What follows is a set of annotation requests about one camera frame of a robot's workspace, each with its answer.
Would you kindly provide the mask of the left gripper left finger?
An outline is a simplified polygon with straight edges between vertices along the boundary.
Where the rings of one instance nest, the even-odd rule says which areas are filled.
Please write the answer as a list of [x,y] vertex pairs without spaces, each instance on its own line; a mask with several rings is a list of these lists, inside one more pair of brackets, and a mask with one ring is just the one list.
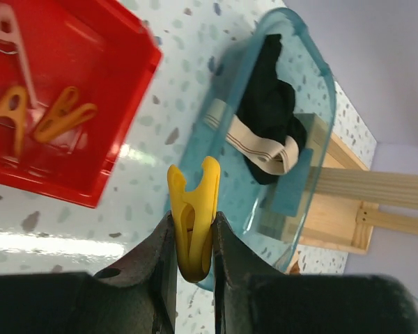
[[95,275],[0,275],[0,333],[173,333],[177,260],[167,212],[153,232]]

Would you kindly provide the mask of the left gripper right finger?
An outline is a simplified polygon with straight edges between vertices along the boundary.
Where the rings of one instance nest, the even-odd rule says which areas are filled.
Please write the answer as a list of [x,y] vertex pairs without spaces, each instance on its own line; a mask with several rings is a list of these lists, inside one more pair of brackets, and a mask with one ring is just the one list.
[[289,275],[212,225],[216,333],[418,333],[409,291],[389,276]]

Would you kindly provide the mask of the yellow clothespin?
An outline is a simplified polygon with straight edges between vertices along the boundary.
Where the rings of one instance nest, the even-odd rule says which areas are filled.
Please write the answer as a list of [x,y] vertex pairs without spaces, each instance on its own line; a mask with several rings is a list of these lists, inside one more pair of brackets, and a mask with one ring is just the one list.
[[205,279],[210,270],[221,175],[219,162],[213,157],[206,157],[201,167],[203,175],[193,191],[185,190],[187,181],[178,167],[172,165],[167,172],[178,266],[191,283]]

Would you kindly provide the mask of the orange clothespin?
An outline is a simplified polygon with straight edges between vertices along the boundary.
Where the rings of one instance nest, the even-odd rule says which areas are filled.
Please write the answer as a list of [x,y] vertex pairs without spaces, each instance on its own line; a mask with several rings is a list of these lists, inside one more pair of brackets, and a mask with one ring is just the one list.
[[48,143],[92,119],[98,112],[97,106],[93,103],[85,103],[75,108],[78,99],[78,88],[66,87],[38,122],[33,131],[33,138],[39,143]]
[[10,87],[0,99],[0,118],[9,118],[15,125],[13,149],[16,157],[20,157],[24,146],[27,101],[23,86]]

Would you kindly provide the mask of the wooden clothes rack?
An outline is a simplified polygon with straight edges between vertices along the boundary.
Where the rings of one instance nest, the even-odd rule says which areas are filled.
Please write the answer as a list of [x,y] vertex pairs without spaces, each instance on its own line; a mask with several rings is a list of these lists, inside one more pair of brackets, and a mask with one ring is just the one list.
[[418,218],[379,210],[418,210],[418,175],[370,171],[317,115],[298,117],[313,158],[301,183],[301,210],[285,219],[282,240],[365,254],[375,227],[418,235]]

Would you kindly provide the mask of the teal transparent plastic tub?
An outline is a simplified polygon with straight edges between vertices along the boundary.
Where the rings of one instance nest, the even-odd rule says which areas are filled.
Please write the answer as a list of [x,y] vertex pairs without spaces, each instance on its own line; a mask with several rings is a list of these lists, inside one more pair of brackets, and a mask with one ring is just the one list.
[[208,60],[211,76],[179,168],[195,189],[221,168],[217,208],[234,233],[285,272],[307,217],[336,113],[334,79],[301,17],[268,11]]

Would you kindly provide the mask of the red plastic bin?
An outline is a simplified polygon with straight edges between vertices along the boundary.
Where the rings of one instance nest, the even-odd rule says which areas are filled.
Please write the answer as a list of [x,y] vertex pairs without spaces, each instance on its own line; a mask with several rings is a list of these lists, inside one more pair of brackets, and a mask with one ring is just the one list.
[[118,1],[0,1],[0,184],[96,207],[160,59]]

